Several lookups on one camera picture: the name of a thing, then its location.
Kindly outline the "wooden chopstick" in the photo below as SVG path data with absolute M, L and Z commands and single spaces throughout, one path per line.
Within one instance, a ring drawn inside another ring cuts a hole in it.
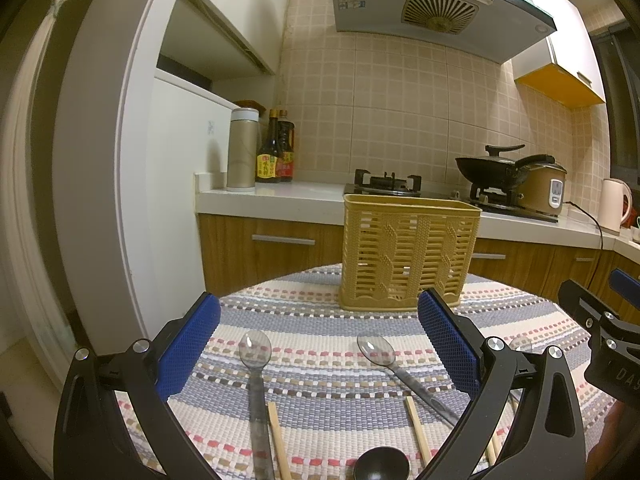
M 413 397 L 406 396 L 405 404 L 413 426 L 414 436 L 416 437 L 416 444 L 418 445 L 421 455 L 421 463 L 424 467 L 426 467 L 432 459 L 431 447 L 428 444 L 427 438 L 425 437 L 424 429 L 421 424 L 418 411 L 416 410 L 416 404 L 414 403 Z
M 276 450 L 278 466 L 282 480 L 292 480 L 290 466 L 288 466 L 288 456 L 282 437 L 282 431 L 279 422 L 277 405 L 274 402 L 267 404 L 271 432 L 273 435 L 273 445 Z

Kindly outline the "black plastic spoon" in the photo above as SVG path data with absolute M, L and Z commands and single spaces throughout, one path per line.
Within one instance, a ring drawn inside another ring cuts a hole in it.
M 355 480 L 407 480 L 410 465 L 398 448 L 379 446 L 364 452 L 354 466 Z

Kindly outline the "pink electric kettle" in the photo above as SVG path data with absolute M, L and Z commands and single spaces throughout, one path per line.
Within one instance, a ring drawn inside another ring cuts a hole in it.
M 632 206 L 631 188 L 620 179 L 602 181 L 598 222 L 606 232 L 618 234 L 629 218 Z

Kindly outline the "gold rice cooker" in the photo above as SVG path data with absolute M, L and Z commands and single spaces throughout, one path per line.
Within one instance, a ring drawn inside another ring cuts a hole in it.
M 556 162 L 534 162 L 525 169 L 526 179 L 516 189 L 515 203 L 538 214 L 557 217 L 562 209 L 566 169 Z

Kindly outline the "black wok with lid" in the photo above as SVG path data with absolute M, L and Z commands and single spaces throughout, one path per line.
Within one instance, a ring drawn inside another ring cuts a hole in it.
M 458 169 L 466 180 L 477 188 L 500 188 L 513 190 L 523 183 L 529 168 L 536 164 L 554 164 L 555 158 L 548 154 L 535 154 L 513 160 L 502 153 L 514 152 L 525 148 L 524 144 L 509 146 L 485 146 L 486 156 L 461 156 L 456 158 Z

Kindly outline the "beige plastic utensil basket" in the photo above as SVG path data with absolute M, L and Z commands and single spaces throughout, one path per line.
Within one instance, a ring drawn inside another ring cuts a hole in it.
M 460 302 L 480 227 L 480 208 L 460 200 L 346 194 L 340 305 L 408 311 L 436 289 Z

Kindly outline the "black gas stove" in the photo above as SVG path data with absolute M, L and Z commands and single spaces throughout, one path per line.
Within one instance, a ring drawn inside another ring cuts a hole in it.
M 507 214 L 512 217 L 527 218 L 545 222 L 558 222 L 556 214 L 536 211 L 516 203 L 513 193 L 503 193 L 500 190 L 488 188 L 482 190 L 472 185 L 469 191 L 459 191 L 456 188 L 445 188 L 443 191 L 430 191 L 422 188 L 422 177 L 410 174 L 405 178 L 398 178 L 394 172 L 384 172 L 382 176 L 375 176 L 365 169 L 356 169 L 352 183 L 344 187 L 344 194 L 422 197 L 434 200 L 461 200 L 462 202 L 480 207 L 493 214 Z

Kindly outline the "dark window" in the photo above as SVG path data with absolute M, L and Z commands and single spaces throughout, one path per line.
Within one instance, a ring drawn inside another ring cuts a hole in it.
M 611 174 L 639 188 L 639 38 L 627 22 L 591 36 L 604 85 Z

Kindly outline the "grey range hood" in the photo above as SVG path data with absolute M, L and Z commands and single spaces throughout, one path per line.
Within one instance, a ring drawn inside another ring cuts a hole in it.
M 556 32 L 528 0 L 333 0 L 339 32 L 441 44 L 502 64 Z

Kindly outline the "white refrigerator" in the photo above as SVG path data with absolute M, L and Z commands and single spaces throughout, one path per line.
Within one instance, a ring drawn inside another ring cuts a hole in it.
M 189 81 L 156 70 L 146 141 L 151 262 L 157 298 L 145 315 L 154 336 L 205 290 L 195 197 L 226 184 L 235 106 Z

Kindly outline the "dark soy sauce bottle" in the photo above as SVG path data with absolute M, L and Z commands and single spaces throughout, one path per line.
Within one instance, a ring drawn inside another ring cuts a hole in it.
M 270 110 L 267 137 L 256 156 L 256 181 L 278 182 L 278 112 Z

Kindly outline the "gold thermos bottle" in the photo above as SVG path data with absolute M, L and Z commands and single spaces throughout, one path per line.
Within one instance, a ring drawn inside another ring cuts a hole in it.
M 255 186 L 258 110 L 240 107 L 231 112 L 227 188 L 244 190 Z

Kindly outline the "red label sauce bottle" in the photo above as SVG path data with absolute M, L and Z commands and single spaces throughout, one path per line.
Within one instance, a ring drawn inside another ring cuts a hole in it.
M 278 176 L 281 182 L 291 182 L 294 172 L 294 136 L 295 125 L 288 119 L 287 110 L 279 110 L 278 145 L 280 158 Z

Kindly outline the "white cabinet above fridge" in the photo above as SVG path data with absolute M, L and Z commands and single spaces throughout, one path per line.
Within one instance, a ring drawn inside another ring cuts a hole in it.
M 288 0 L 176 0 L 160 55 L 211 80 L 277 73 Z

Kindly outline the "white upper wall cabinet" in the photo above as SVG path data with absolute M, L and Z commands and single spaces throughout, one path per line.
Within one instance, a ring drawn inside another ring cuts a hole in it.
M 556 32 L 512 58 L 514 80 L 568 108 L 600 105 L 605 92 L 591 39 L 570 0 L 529 0 L 546 11 Z

